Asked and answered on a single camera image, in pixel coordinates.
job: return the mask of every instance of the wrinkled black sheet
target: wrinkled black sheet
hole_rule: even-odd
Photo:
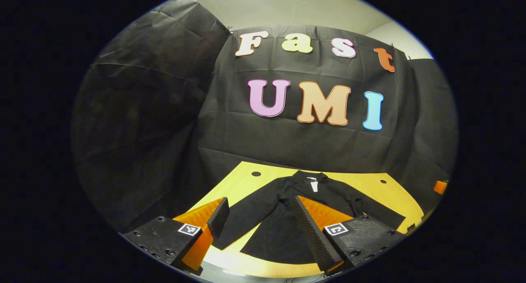
[[[266,30],[269,37],[252,55],[236,57],[239,35]],[[285,51],[284,36],[311,37],[311,53]],[[331,40],[347,38],[353,58],[335,56]],[[393,56],[390,73],[380,66],[374,48]],[[274,105],[274,79],[287,79],[284,111],[261,117],[249,105],[251,79],[265,79],[263,103]],[[315,81],[327,97],[335,85],[351,88],[346,126],[318,119],[305,124],[301,81]],[[367,91],[383,94],[379,131],[362,127],[367,118]],[[210,92],[199,113],[199,156],[210,183],[218,183],[240,161],[339,173],[388,173],[425,209],[440,200],[436,180],[448,180],[457,152],[454,100],[434,60],[406,59],[404,52],[367,36],[319,26],[269,26],[237,30],[218,56]]]
[[[126,27],[90,66],[73,111],[73,152],[87,195],[116,229],[177,182],[228,35],[195,0],[169,0]]]

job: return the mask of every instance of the blue letter i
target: blue letter i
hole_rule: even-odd
[[[380,130],[380,106],[383,101],[383,95],[376,92],[365,92],[365,98],[368,101],[367,120],[363,122],[363,128],[368,130]]]

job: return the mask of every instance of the yellow surface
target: yellow surface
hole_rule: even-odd
[[[254,171],[260,172],[261,175],[252,176],[252,172]],[[227,175],[227,177],[225,177],[224,180],[216,185],[215,188],[190,208],[190,210],[221,197],[227,197],[229,206],[233,206],[235,203],[250,195],[257,189],[265,186],[265,184],[268,184],[272,180],[279,177],[292,176],[296,171],[297,169],[241,162],[229,175]],[[312,173],[320,172],[308,170],[302,171]],[[415,199],[413,199],[413,197],[411,197],[411,195],[409,195],[409,193],[407,193],[407,191],[402,188],[400,184],[395,182],[395,180],[387,173],[323,173],[329,178],[349,184],[377,202],[380,202],[398,214],[405,216],[406,219],[397,230],[400,233],[405,234],[407,228],[410,225],[413,225],[413,223],[417,226],[421,223],[421,218],[423,216],[422,209],[418,206]],[[380,180],[385,180],[387,183],[383,184]],[[210,246],[204,260],[226,270],[259,277],[293,278],[322,273],[317,264],[278,264],[276,262],[266,261],[240,253],[239,251],[250,239],[257,227],[259,227],[259,225],[222,251],[214,246]]]

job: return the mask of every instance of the letter u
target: letter u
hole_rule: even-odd
[[[288,80],[274,80],[272,84],[276,87],[276,103],[274,103],[273,107],[266,107],[263,105],[263,88],[267,86],[267,81],[248,81],[248,87],[250,87],[250,108],[258,116],[275,117],[282,113],[285,108],[285,94],[291,82]]]

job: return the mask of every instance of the orange object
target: orange object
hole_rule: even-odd
[[[353,217],[348,216],[347,214],[339,212],[338,210],[334,210],[333,208],[320,204],[316,201],[306,199],[301,196],[298,197],[321,231],[323,231],[323,228],[328,225],[343,223],[344,221],[353,219]]]
[[[436,182],[436,184],[434,185],[433,191],[436,191],[440,195],[443,195],[445,191],[445,187],[447,186],[448,186],[447,182]]]
[[[327,270],[327,272],[330,272],[332,270],[335,270],[337,267],[339,267],[340,265],[343,265],[345,261],[340,261],[340,262],[337,262],[334,266],[332,266],[330,269]]]
[[[203,263],[203,259],[205,259],[208,248],[210,248],[210,245],[212,245],[212,242],[214,242],[214,238],[212,237],[212,233],[210,232],[208,225],[202,227],[201,230],[203,231],[201,236],[197,238],[197,241],[182,258],[182,262],[184,264],[196,271],[199,270],[199,267]]]
[[[389,60],[393,60],[393,57],[391,54],[387,53],[387,51],[383,48],[375,48],[374,52],[378,53],[378,58],[380,59],[381,66],[391,73],[394,73],[395,67],[389,63]]]
[[[207,222],[222,200],[223,198],[217,199],[173,218],[173,220],[181,223],[188,223],[189,225],[201,227],[201,230],[203,231],[201,236],[197,238],[196,242],[182,258],[182,262],[194,270],[199,270],[210,245],[214,242],[214,238],[208,228]]]

